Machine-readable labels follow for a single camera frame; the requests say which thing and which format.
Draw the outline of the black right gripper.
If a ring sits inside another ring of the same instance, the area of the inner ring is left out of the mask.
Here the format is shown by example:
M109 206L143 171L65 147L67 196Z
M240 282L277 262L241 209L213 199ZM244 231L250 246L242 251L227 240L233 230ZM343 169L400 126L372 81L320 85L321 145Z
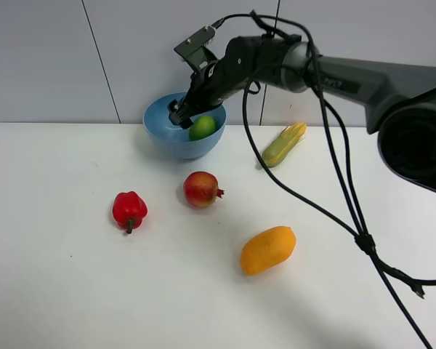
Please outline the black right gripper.
M189 129L193 125L191 117L217 108L241 91L255 70L260 46L261 39L257 36L231 39L225 55L194 79L185 97L168 104L170 122Z

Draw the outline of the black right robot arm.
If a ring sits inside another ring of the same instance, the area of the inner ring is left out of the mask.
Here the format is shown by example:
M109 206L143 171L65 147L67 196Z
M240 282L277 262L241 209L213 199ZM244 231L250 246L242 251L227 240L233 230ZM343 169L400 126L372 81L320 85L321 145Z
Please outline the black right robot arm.
M366 129L377 134L385 164L399 177L436 192L436 68L320 56L306 42L239 36L222 58L202 35L182 42L176 53L193 69L190 88L168 105L169 119L187 129L192 117L218 108L244 89L247 80L300 93L319 81L323 91L362 105Z

